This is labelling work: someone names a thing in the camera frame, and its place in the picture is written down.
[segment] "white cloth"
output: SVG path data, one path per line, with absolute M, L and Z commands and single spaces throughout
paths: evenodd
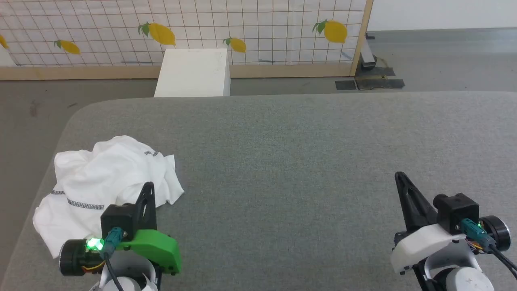
M 183 194 L 174 155 L 163 156 L 129 136 L 86 150 L 57 153 L 57 184 L 40 203 L 33 224 L 54 258 L 69 239 L 102 237 L 100 216 L 110 204 L 135 203 L 145 182 L 155 185 L 156 207 Z

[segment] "white wall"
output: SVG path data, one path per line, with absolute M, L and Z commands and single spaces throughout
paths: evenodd
M 16 67 L 9 52 L 0 45 L 0 67 Z
M 374 0 L 368 31 L 517 27 L 517 0 Z

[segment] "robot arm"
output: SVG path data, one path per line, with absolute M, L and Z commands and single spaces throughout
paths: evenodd
M 176 240 L 157 231 L 154 194 L 147 182 L 135 204 L 109 205 L 101 216 L 102 238 L 66 241 L 61 273 L 101 274 L 94 290 L 159 290 L 163 273 L 181 271 L 181 256 Z
M 511 262 L 500 256 L 511 243 L 506 225 L 495 216 L 479 218 L 479 205 L 462 193 L 437 195 L 436 211 L 406 174 L 397 172 L 395 180 L 406 231 L 395 234 L 394 271 L 412 269 L 423 291 L 469 291 L 474 285 L 475 290 L 493 291 L 475 255 L 494 253 L 510 268 Z M 446 269 L 431 275 L 441 268 Z

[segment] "wooden baseboard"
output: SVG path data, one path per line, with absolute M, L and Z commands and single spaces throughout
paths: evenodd
M 350 77 L 350 63 L 231 65 L 232 78 Z M 0 80 L 157 79 L 160 67 L 0 67 Z

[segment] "white box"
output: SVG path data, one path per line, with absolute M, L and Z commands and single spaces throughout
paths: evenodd
M 226 49 L 166 49 L 155 97 L 230 95 Z

